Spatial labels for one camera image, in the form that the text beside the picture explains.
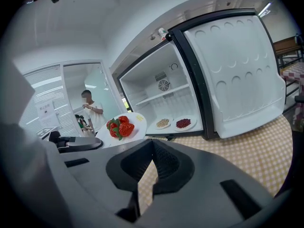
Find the refrigerator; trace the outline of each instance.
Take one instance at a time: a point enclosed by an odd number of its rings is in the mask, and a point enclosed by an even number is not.
[[[254,9],[217,11],[169,29],[118,82],[151,136],[229,138],[276,119],[285,104],[273,43]],[[170,125],[159,127],[162,119]]]

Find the red beans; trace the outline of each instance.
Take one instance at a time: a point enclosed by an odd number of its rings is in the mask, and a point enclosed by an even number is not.
[[[176,122],[176,126],[178,128],[184,128],[187,127],[191,124],[191,120],[190,119],[181,119],[178,122]]]

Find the window blind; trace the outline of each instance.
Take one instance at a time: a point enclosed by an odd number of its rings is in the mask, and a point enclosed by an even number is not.
[[[60,65],[40,69],[24,77],[35,89],[35,93],[21,117],[20,126],[34,133],[41,130],[43,126],[40,124],[36,105],[52,100],[60,123],[58,131],[61,136],[79,136],[63,94]]]

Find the seeds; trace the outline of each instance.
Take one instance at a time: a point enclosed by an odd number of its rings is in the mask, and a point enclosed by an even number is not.
[[[156,126],[157,126],[157,127],[164,127],[164,126],[168,125],[168,122],[169,122],[169,119],[161,119],[161,120],[156,124]]]
[[[178,128],[184,128],[187,127],[191,124],[191,120],[190,119],[181,119],[176,123],[176,126]]]

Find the white t-shirt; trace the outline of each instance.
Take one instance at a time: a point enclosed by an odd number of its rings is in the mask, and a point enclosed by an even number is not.
[[[93,104],[91,104],[89,106],[97,108],[97,109],[103,108],[103,105],[99,102],[94,102]],[[98,130],[101,129],[101,127],[106,122],[104,114],[98,114],[88,108],[84,109],[84,118],[91,119],[95,132],[98,132]]]

